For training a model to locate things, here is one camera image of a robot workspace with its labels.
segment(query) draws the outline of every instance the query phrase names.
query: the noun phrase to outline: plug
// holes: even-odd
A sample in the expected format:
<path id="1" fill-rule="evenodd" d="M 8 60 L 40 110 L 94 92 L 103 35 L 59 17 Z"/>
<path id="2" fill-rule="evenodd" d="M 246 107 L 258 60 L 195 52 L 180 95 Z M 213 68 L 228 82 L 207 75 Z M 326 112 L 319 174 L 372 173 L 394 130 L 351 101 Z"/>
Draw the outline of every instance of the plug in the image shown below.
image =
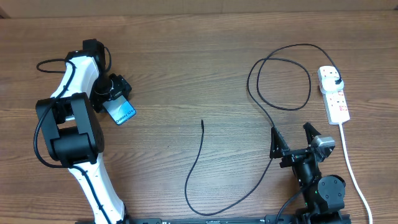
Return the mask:
<path id="1" fill-rule="evenodd" d="M 340 76 L 333 66 L 322 66 L 318 69 L 319 87 L 323 94 L 340 91 L 344 88 L 344 81 L 336 83 Z"/>

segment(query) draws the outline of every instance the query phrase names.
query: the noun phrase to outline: wooden table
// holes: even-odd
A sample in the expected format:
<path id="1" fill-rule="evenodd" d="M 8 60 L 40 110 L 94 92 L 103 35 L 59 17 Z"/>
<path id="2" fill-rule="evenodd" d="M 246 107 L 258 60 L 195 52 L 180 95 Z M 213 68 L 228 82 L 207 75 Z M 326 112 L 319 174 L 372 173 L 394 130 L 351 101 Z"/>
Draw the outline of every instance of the wooden table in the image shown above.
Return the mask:
<path id="1" fill-rule="evenodd" d="M 98 114 L 104 159 L 113 187 L 134 217 L 198 218 L 184 199 L 184 182 L 201 158 L 188 196 L 194 208 L 214 212 L 246 194 L 269 161 L 271 126 L 248 97 L 254 62 L 272 50 L 307 42 L 323 47 L 340 68 L 351 120 L 345 124 L 348 152 L 375 223 L 398 218 L 398 13 L 303 12 L 202 16 L 134 16 L 64 19 L 0 19 L 0 223 L 73 223 L 93 218 L 80 186 L 67 170 L 49 169 L 32 148 L 35 104 L 48 98 L 62 75 L 35 65 L 80 50 L 85 39 L 109 47 L 112 72 L 132 85 L 137 114 L 116 126 Z M 310 121 L 336 139 L 320 164 L 323 175 L 346 180 L 346 208 L 353 223 L 367 215 L 344 161 L 337 126 L 328 124 L 317 70 L 330 64 L 318 50 L 297 47 L 278 57 L 305 65 L 312 95 L 299 111 L 265 106 L 291 148 L 305 147 L 302 125 Z M 47 69 L 63 69 L 61 64 Z M 269 62 L 260 79 L 266 98 L 299 106 L 308 80 L 301 68 Z M 251 87 L 255 88 L 254 79 Z M 40 135 L 39 148 L 47 150 Z M 258 189 L 215 217 L 261 217 L 277 213 L 298 190 L 291 169 L 276 160 Z M 300 199 L 285 211 L 303 206 Z"/>

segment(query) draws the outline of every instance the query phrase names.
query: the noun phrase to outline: power strip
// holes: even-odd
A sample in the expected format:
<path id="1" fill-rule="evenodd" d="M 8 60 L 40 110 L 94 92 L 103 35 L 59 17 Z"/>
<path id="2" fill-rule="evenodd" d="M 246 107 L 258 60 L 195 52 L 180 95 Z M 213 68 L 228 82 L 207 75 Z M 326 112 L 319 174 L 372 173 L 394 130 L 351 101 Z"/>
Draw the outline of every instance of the power strip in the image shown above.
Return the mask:
<path id="1" fill-rule="evenodd" d="M 348 121 L 348 107 L 342 89 L 344 84 L 343 86 L 335 87 L 335 79 L 338 78 L 337 70 L 333 66 L 322 66 L 318 70 L 318 78 L 329 124 L 339 124 Z"/>
<path id="2" fill-rule="evenodd" d="M 349 163 L 346 140 L 344 137 L 343 123 L 350 119 L 347 107 L 347 101 L 343 92 L 344 83 L 336 84 L 335 80 L 339 78 L 337 69 L 333 66 L 322 66 L 318 70 L 319 87 L 322 92 L 323 101 L 325 102 L 326 114 L 328 116 L 329 124 L 338 124 L 341 134 L 341 143 L 343 145 L 344 157 L 346 159 L 348 172 L 353 180 L 356 191 L 358 191 L 361 197 L 366 211 L 368 212 L 369 224 L 373 224 L 373 217 L 371 209 L 365 196 L 359 189 L 358 183 L 356 182 L 351 164 Z"/>

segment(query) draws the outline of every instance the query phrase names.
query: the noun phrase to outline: black wire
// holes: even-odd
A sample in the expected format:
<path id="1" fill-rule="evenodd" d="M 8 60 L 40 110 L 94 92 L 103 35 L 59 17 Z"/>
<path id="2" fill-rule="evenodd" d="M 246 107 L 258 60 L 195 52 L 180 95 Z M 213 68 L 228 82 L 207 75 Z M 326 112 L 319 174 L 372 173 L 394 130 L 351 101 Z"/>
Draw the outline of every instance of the black wire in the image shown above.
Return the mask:
<path id="1" fill-rule="evenodd" d="M 109 51 L 109 49 L 107 47 L 104 46 L 104 48 L 106 49 L 106 51 L 108 52 L 109 55 L 109 64 L 108 67 L 106 68 L 105 72 L 108 72 L 111 70 L 112 67 L 112 57 L 111 57 L 111 52 Z"/>
<path id="2" fill-rule="evenodd" d="M 271 56 L 273 56 L 273 54 L 276 53 L 277 51 L 280 51 L 280 50 L 282 50 L 282 49 L 286 49 L 286 48 L 288 48 L 288 47 L 295 47 L 295 46 L 311 46 L 311 47 L 317 48 L 318 50 L 321 50 L 321 51 L 326 55 L 326 57 L 329 59 L 329 61 L 331 62 L 331 64 L 336 68 L 336 71 L 338 72 L 339 79 L 336 81 L 336 84 L 339 84 L 339 83 L 341 82 L 341 74 L 340 74 L 340 71 L 338 70 L 337 66 L 335 65 L 335 63 L 332 61 L 332 59 L 329 57 L 329 55 L 328 55 L 323 49 L 321 49 L 320 47 L 318 47 L 318 46 L 316 46 L 316 45 L 313 45 L 313 44 L 293 44 L 293 45 L 288 45 L 288 46 L 285 46 L 285 47 L 281 47 L 281 48 L 276 49 L 276 50 L 274 50 L 273 52 L 271 52 L 266 58 L 262 58 L 262 59 L 258 60 L 258 61 L 253 65 L 253 67 L 250 69 L 250 72 L 249 72 L 249 75 L 248 75 L 248 80 L 247 80 L 247 82 L 246 82 L 246 88 L 247 88 L 248 93 L 249 93 L 250 97 L 252 98 L 252 100 L 263 110 L 263 112 L 265 112 L 265 114 L 266 114 L 267 117 L 269 118 L 269 121 L 271 122 L 271 124 L 272 124 L 273 127 L 275 127 L 275 123 L 274 123 L 274 121 L 272 120 L 271 116 L 270 116 L 269 113 L 266 111 L 266 109 L 264 109 L 264 107 L 262 107 L 261 104 L 253 97 L 253 95 L 252 95 L 251 92 L 250 92 L 250 88 L 249 88 L 250 76 L 251 76 L 251 74 L 252 74 L 254 68 L 256 67 L 256 65 L 257 65 L 259 62 L 262 62 L 261 66 L 260 66 L 260 69 L 259 69 L 259 71 L 258 71 L 258 75 L 257 75 L 257 93 L 259 94 L 260 98 L 261 98 L 265 103 L 267 103 L 269 106 L 271 106 L 271 107 L 273 107 L 273 108 L 277 108 L 277 109 L 279 109 L 279 110 L 296 111 L 296 110 L 302 109 L 302 108 L 308 103 L 308 101 L 309 101 L 309 99 L 310 99 L 310 97 L 311 97 L 311 76 L 310 76 L 310 73 L 308 72 L 308 70 L 307 70 L 303 65 L 301 65 L 300 63 L 295 62 L 295 61 L 293 61 L 293 60 L 289 60 L 289 59 L 285 59 L 285 58 L 271 58 Z M 293 64 L 295 64 L 295 65 L 298 65 L 299 67 L 301 67 L 301 68 L 305 71 L 305 73 L 307 74 L 307 77 L 308 77 L 308 96 L 307 96 L 307 99 L 305 100 L 305 103 L 304 103 L 302 106 L 299 106 L 298 108 L 283 108 L 283 107 L 281 107 L 281 106 L 273 105 L 272 103 L 268 102 L 268 101 L 262 96 L 262 94 L 261 94 L 261 92 L 260 92 L 260 89 L 259 89 L 259 79 L 260 79 L 261 70 L 262 70 L 264 64 L 265 64 L 268 60 L 281 60 L 281 61 L 284 61 L 284 62 L 290 62 L 290 63 L 293 63 Z M 196 158 L 195 162 L 194 162 L 193 165 L 192 165 L 192 168 L 191 168 L 190 172 L 188 173 L 187 179 L 186 179 L 186 181 L 185 181 L 185 200 L 187 201 L 187 204 L 188 204 L 188 206 L 191 208 L 191 210 L 192 210 L 193 212 L 195 212 L 196 214 L 203 215 L 203 216 L 211 216 L 211 215 L 219 214 L 219 213 L 221 213 L 221 212 L 223 212 L 223 211 L 225 211 L 225 210 L 227 210 L 227 209 L 229 209 L 229 208 L 231 208 L 231 207 L 237 205 L 239 202 L 243 201 L 246 197 L 248 197 L 251 193 L 253 193 L 253 192 L 255 191 L 255 189 L 258 187 L 258 185 L 261 183 L 262 179 L 264 178 L 264 176 L 265 176 L 265 174 L 266 174 L 266 172 L 267 172 L 267 170 L 268 170 L 268 167 L 270 166 L 270 164 L 271 164 L 271 162 L 272 162 L 272 159 L 269 161 L 268 166 L 266 167 L 264 173 L 262 174 L 262 177 L 260 178 L 260 181 L 259 181 L 259 182 L 256 184 L 256 186 L 254 186 L 254 188 L 253 188 L 248 194 L 246 194 L 242 199 L 238 200 L 238 201 L 235 202 L 234 204 L 232 204 L 232 205 L 230 205 L 230 206 L 228 206 L 228 207 L 226 207 L 226 208 L 224 208 L 224 209 L 222 209 L 222 210 L 220 210 L 220 211 L 218 211 L 218 212 L 214 212 L 214 213 L 201 213 L 201 212 L 198 212 L 198 211 L 196 211 L 195 209 L 192 208 L 192 206 L 190 205 L 190 203 L 189 203 L 189 201 L 188 201 L 188 197 L 187 197 L 187 184 L 188 184 L 189 176 L 191 175 L 191 173 L 192 173 L 192 171 L 193 171 L 193 168 L 195 168 L 195 165 L 196 165 L 196 163 L 198 162 L 199 155 L 200 155 L 200 152 L 201 152 L 201 147 L 202 147 L 202 144 L 203 144 L 203 137 L 204 137 L 204 134 L 205 134 L 205 125 L 203 124 L 203 120 L 201 121 L 201 128 L 202 128 L 202 135 L 201 135 L 201 141 L 200 141 L 199 152 L 198 152 L 198 155 L 197 155 L 197 158 Z M 281 208 L 280 213 L 279 213 L 278 216 L 277 216 L 277 217 L 278 217 L 277 220 L 279 219 L 279 216 L 280 216 L 280 214 L 282 213 L 283 209 L 290 203 L 290 201 L 292 201 L 292 200 L 294 200 L 295 198 L 297 198 L 298 195 L 300 195 L 301 193 L 302 193 L 302 191 L 299 191 L 297 194 L 295 194 L 295 195 L 291 198 L 291 200 L 289 199 L 289 200 L 286 202 L 286 204 Z"/>
<path id="3" fill-rule="evenodd" d="M 106 221 L 108 222 L 108 224 L 111 224 L 111 220 L 106 215 L 106 212 L 105 212 L 105 210 L 103 208 L 103 205 L 100 203 L 100 200 L 98 200 L 98 197 L 95 194 L 95 190 L 94 190 L 93 184 L 91 183 L 90 178 L 88 177 L 86 171 L 83 170 L 82 168 L 78 167 L 78 166 L 72 166 L 72 168 L 75 168 L 75 169 L 79 170 L 81 172 L 81 174 L 83 176 L 85 176 L 85 178 L 87 180 L 87 184 L 90 186 L 91 192 L 93 193 L 93 196 L 94 196 L 95 202 L 97 203 L 98 208 L 101 210 L 102 214 L 104 214 L 104 217 L 105 217 Z"/>
<path id="4" fill-rule="evenodd" d="M 202 120 L 202 121 L 201 121 L 201 141 L 200 141 L 199 152 L 198 152 L 198 155 L 197 155 L 197 159 L 196 159 L 195 162 L 193 163 L 193 166 L 192 166 L 191 170 L 189 171 L 189 174 L 188 174 L 187 179 L 186 179 L 186 181 L 185 181 L 184 193 L 185 193 L 185 200 L 187 201 L 188 206 L 191 208 L 191 210 L 192 210 L 193 212 L 195 212 L 195 213 L 198 214 L 198 215 L 211 216 L 211 215 L 219 214 L 219 213 L 221 213 L 221 212 L 223 212 L 223 211 L 225 211 L 225 210 L 227 210 L 227 209 L 232 208 L 233 206 L 239 204 L 239 203 L 242 202 L 244 199 L 246 199 L 249 195 L 251 195 L 251 194 L 256 190 L 256 188 L 260 185 L 262 179 L 264 178 L 264 176 L 265 176 L 265 174 L 266 174 L 266 172 L 267 172 L 267 170 L 268 170 L 268 167 L 270 166 L 270 164 L 271 164 L 271 162 L 272 162 L 272 159 L 269 161 L 269 163 L 268 163 L 268 165 L 267 165 L 267 168 L 265 169 L 264 173 L 262 174 L 262 176 L 261 176 L 259 182 L 258 182 L 258 183 L 256 184 L 256 186 L 254 186 L 253 189 L 251 189 L 251 191 L 250 191 L 249 193 L 247 193 L 243 198 L 239 199 L 237 202 L 233 203 L 232 205 L 230 205 L 230 206 L 228 206 L 228 207 L 226 207 L 226 208 L 224 208 L 224 209 L 221 209 L 221 210 L 218 211 L 218 212 L 213 212 L 213 213 L 202 213 L 202 212 L 198 212 L 198 211 L 196 211 L 194 208 L 192 208 L 191 204 L 189 203 L 189 200 L 188 200 L 188 197 L 187 197 L 187 185 L 188 185 L 189 177 L 191 176 L 191 173 L 192 173 L 192 171 L 193 171 L 193 168 L 195 168 L 195 165 L 196 165 L 197 162 L 198 162 L 198 159 L 199 159 L 199 156 L 200 156 L 200 151 L 201 151 L 201 146 L 202 146 L 202 144 L 203 144 L 203 137 L 204 137 L 204 135 L 205 135 L 205 124 L 203 123 L 203 120 Z"/>
<path id="5" fill-rule="evenodd" d="M 313 157 L 314 157 L 314 160 L 315 160 L 315 168 L 317 168 L 317 167 L 318 167 L 318 161 L 317 161 L 317 157 L 316 157 L 315 153 L 313 153 Z M 318 175 L 318 174 L 315 173 L 315 174 L 313 175 L 312 180 L 310 181 L 309 184 L 307 184 L 305 187 L 302 187 L 295 195 L 293 195 L 291 198 L 288 199 L 288 201 L 286 201 L 286 202 L 283 204 L 282 208 L 280 208 L 280 210 L 279 210 L 279 212 L 278 212 L 278 215 L 277 215 L 276 218 L 275 218 L 275 224 L 278 224 L 279 217 L 282 215 L 282 212 L 285 210 L 285 208 L 286 208 L 290 203 L 292 203 L 300 194 L 302 194 L 302 193 L 305 192 L 309 187 L 312 186 L 312 184 L 313 184 L 315 178 L 317 177 L 317 175 Z"/>
<path id="6" fill-rule="evenodd" d="M 36 69 L 41 71 L 41 72 L 45 72 L 45 73 L 65 73 L 64 71 L 48 71 L 48 70 L 43 70 L 40 68 L 41 65 L 45 64 L 45 63 L 50 63 L 50 62 L 65 62 L 65 63 L 69 63 L 72 66 L 72 73 L 70 74 L 70 77 L 67 81 L 67 83 L 65 84 L 65 86 L 63 86 L 63 90 L 60 92 L 60 94 L 58 94 L 54 100 L 48 105 L 48 107 L 46 107 L 46 109 L 44 110 L 44 113 L 41 115 L 39 122 L 37 123 L 36 129 L 35 129 L 35 134 L 34 134 L 34 138 L 33 138 L 33 148 L 36 154 L 36 157 L 38 158 L 38 160 L 43 163 L 45 166 L 47 167 L 51 167 L 51 168 L 64 168 L 61 165 L 54 165 L 54 164 L 49 164 L 48 162 L 46 162 L 42 156 L 39 153 L 39 149 L 37 148 L 37 136 L 39 135 L 39 131 L 40 128 L 42 127 L 44 118 L 46 117 L 46 115 L 49 113 L 49 111 L 51 110 L 51 108 L 53 107 L 53 105 L 61 98 L 61 96 L 63 96 L 63 94 L 68 90 L 68 87 L 70 85 L 70 83 L 72 82 L 73 76 L 75 75 L 76 72 L 76 66 L 73 62 L 71 62 L 70 60 L 67 59 L 63 59 L 63 58 L 56 58 L 56 59 L 50 59 L 50 60 L 45 60 L 43 62 L 39 62 L 36 65 Z"/>
<path id="7" fill-rule="evenodd" d="M 308 101 L 310 100 L 310 96 L 311 96 L 311 76 L 310 76 L 310 73 L 307 71 L 307 69 L 306 69 L 303 65 L 301 65 L 300 63 L 295 62 L 295 61 L 293 61 L 293 60 L 284 59 L 284 58 L 268 58 L 268 60 L 281 60 L 281 61 L 284 61 L 284 62 L 290 62 L 290 63 L 293 63 L 293 64 L 295 64 L 295 65 L 300 66 L 300 67 L 305 71 L 305 73 L 307 73 L 307 76 L 308 76 L 308 86 L 309 86 L 309 88 L 308 88 L 308 96 L 307 96 L 307 99 L 305 100 L 305 103 L 304 103 L 302 106 L 299 106 L 298 108 L 283 108 L 283 107 L 281 107 L 281 106 L 276 106 L 276 105 L 273 105 L 272 103 L 268 102 L 268 101 L 262 96 L 262 94 L 261 94 L 261 92 L 260 92 L 260 89 L 259 89 L 259 79 L 260 79 L 260 73 L 261 73 L 261 69 L 262 69 L 262 66 L 261 66 L 261 68 L 259 69 L 259 73 L 258 73 L 258 75 L 257 75 L 257 92 L 258 92 L 260 98 L 261 98 L 264 102 L 266 102 L 269 106 L 271 106 L 271 107 L 273 107 L 273 108 L 277 108 L 277 109 L 279 109 L 279 110 L 295 111 L 295 110 L 299 110 L 299 109 L 303 108 L 303 107 L 308 103 Z"/>
<path id="8" fill-rule="evenodd" d="M 36 129 L 35 129 L 35 134 L 34 134 L 34 138 L 33 138 L 33 148 L 34 148 L 36 157 L 37 157 L 38 160 L 39 160 L 41 163 L 43 163 L 45 166 L 50 167 L 50 168 L 64 168 L 64 166 L 62 166 L 62 165 L 49 164 L 48 162 L 46 162 L 46 161 L 42 158 L 42 156 L 40 155 L 39 150 L 38 150 L 38 148 L 37 148 L 37 136 L 39 135 L 40 128 L 42 127 L 42 124 L 43 124 L 43 121 L 44 121 L 46 115 L 47 115 L 47 114 L 49 113 L 49 111 L 52 109 L 53 105 L 54 105 L 54 104 L 63 96 L 63 94 L 68 90 L 68 87 L 69 87 L 70 83 L 71 83 L 72 80 L 73 80 L 73 76 L 75 75 L 76 66 L 75 66 L 75 64 L 74 64 L 73 62 L 71 62 L 70 60 L 63 59 L 63 58 L 57 58 L 57 59 L 50 59 L 50 60 L 45 60 L 45 61 L 43 61 L 43 62 L 39 62 L 39 63 L 36 65 L 36 69 L 39 70 L 39 71 L 41 71 L 41 72 L 45 72 L 45 73 L 65 73 L 64 71 L 48 71 L 48 70 L 43 70 L 43 69 L 40 68 L 41 65 L 43 65 L 43 64 L 45 64 L 45 63 L 50 63 L 50 62 L 65 62 L 65 63 L 69 63 L 69 64 L 72 66 L 72 73 L 70 74 L 70 77 L 69 77 L 67 83 L 65 84 L 65 86 L 63 86 L 63 90 L 60 92 L 60 94 L 58 94 L 58 95 L 54 98 L 54 100 L 48 105 L 48 107 L 46 107 L 46 109 L 44 110 L 44 113 L 41 115 L 41 117 L 40 117 L 40 119 L 39 119 L 39 122 L 37 123 Z M 109 53 L 109 65 L 108 65 L 108 68 L 110 69 L 110 67 L 111 67 L 111 54 Z M 80 168 L 80 167 L 78 167 L 78 166 L 72 166 L 72 168 L 78 169 L 78 170 L 81 172 L 81 174 L 85 176 L 85 178 L 86 178 L 86 180 L 87 180 L 87 184 L 90 186 L 91 193 L 92 193 L 93 196 L 94 196 L 94 199 L 95 199 L 95 201 L 96 201 L 96 203 L 97 203 L 98 208 L 102 211 L 102 213 L 103 213 L 103 215 L 104 215 L 106 221 L 108 222 L 108 224 L 111 224 L 111 221 L 110 221 L 109 217 L 107 216 L 107 214 L 106 214 L 106 212 L 105 212 L 103 206 L 101 205 L 100 201 L 98 200 L 97 194 L 96 194 L 95 191 L 94 191 L 93 184 L 91 183 L 90 178 L 87 176 L 87 173 L 86 173 L 82 168 Z"/>

